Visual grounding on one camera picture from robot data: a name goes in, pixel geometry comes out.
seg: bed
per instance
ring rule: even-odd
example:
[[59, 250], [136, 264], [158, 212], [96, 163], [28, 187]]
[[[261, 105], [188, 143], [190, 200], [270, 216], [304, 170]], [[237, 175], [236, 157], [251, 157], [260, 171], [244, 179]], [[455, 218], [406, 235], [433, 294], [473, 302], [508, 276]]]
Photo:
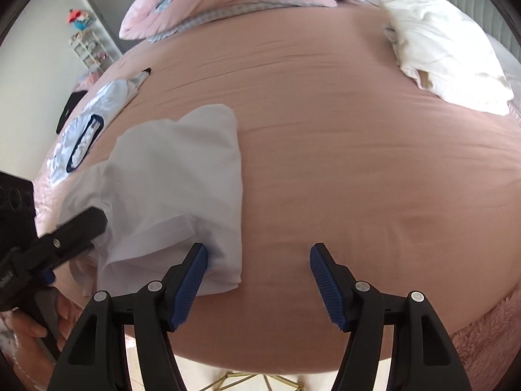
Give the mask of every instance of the bed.
[[[54, 229], [75, 176], [127, 129], [226, 104], [242, 154], [243, 282], [196, 299], [174, 352], [249, 372], [336, 370], [346, 336], [308, 266], [309, 248], [323, 241], [382, 292], [422, 290], [454, 334], [473, 389], [492, 390], [521, 344], [521, 128], [419, 90], [397, 68], [385, 23], [368, 3], [280, 8], [140, 43], [71, 116], [103, 84], [152, 68], [79, 171], [51, 188], [42, 167], [38, 232]], [[85, 302], [67, 266], [57, 286]]]

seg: clothing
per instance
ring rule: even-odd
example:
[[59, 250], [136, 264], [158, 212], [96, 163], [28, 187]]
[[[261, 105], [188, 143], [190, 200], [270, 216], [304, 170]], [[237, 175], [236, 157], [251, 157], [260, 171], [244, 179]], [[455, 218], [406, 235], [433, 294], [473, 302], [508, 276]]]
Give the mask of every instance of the clothing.
[[[97, 288], [112, 296], [159, 281], [196, 242], [209, 252], [199, 295], [241, 281], [242, 179], [231, 109], [203, 106], [177, 122], [150, 121], [119, 137], [106, 162], [85, 171], [65, 198], [59, 223], [90, 206], [105, 212], [94, 241]], [[77, 266], [71, 273], [85, 287]]]
[[131, 79], [117, 79], [103, 86], [61, 135], [48, 159], [51, 186], [63, 181], [81, 164], [96, 139], [116, 116], [132, 101], [151, 70]]
[[83, 90], [75, 91], [70, 95], [69, 100], [67, 100], [65, 108], [63, 109], [62, 115], [58, 120], [58, 126], [56, 127], [57, 134], [59, 134], [62, 131], [63, 127], [65, 126], [65, 122], [67, 122], [69, 116], [72, 114], [72, 111], [75, 109], [77, 104], [85, 96], [86, 93], [87, 91]]

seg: clamp jaw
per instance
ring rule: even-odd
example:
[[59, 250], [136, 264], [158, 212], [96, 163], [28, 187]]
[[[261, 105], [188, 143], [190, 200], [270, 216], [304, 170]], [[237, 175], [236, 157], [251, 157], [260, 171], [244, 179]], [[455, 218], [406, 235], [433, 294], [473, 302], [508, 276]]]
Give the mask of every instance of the clamp jaw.
[[125, 325], [134, 325], [146, 390], [187, 391], [167, 332], [176, 331], [188, 317], [207, 263], [206, 247], [196, 243], [162, 281], [125, 296], [97, 292], [67, 340], [48, 391], [132, 391]]
[[60, 354], [57, 291], [50, 287], [56, 279], [53, 269], [92, 249], [91, 240], [105, 232], [106, 226], [105, 213], [91, 207], [29, 248], [12, 248], [0, 262], [0, 312], [19, 308], [49, 330], [41, 343], [51, 360]]
[[384, 325], [394, 326], [387, 391], [471, 391], [449, 334], [421, 292], [383, 294], [336, 264], [323, 243], [311, 248], [310, 265], [331, 320], [351, 333], [332, 391], [372, 391]]

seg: wall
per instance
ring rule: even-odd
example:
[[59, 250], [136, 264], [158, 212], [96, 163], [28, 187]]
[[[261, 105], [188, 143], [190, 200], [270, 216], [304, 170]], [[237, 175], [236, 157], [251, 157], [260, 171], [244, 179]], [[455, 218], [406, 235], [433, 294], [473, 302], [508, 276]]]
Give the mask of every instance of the wall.
[[[76, 79], [87, 71], [68, 45], [75, 33], [67, 24], [70, 8], [89, 6], [84, 0], [31, 0], [0, 46], [0, 170], [12, 175], [36, 177]], [[101, 26], [94, 27], [118, 57]]]

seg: floor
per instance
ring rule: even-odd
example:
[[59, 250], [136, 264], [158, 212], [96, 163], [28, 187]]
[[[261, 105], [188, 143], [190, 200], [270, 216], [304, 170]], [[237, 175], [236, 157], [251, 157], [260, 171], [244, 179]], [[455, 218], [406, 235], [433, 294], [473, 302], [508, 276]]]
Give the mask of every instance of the floor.
[[[143, 379], [139, 368], [135, 340], [127, 338], [127, 359], [129, 364], [130, 378], [132, 381], [132, 391], [145, 391]], [[223, 369], [213, 368], [204, 364], [193, 362], [176, 356], [179, 371], [183, 377], [188, 391], [199, 391], [212, 382], [218, 380], [225, 374]], [[373, 391], [385, 391], [387, 387], [387, 376], [389, 375], [390, 359], [381, 361]], [[330, 391], [337, 372], [317, 373], [313, 375], [289, 375], [287, 378], [294, 382], [304, 383], [305, 391]], [[224, 385], [231, 384], [236, 379], [228, 380]], [[294, 388], [288, 387], [275, 380], [269, 380], [272, 391], [292, 391]], [[242, 384], [230, 388], [231, 391], [267, 391], [266, 384], [262, 376], [256, 376]]]

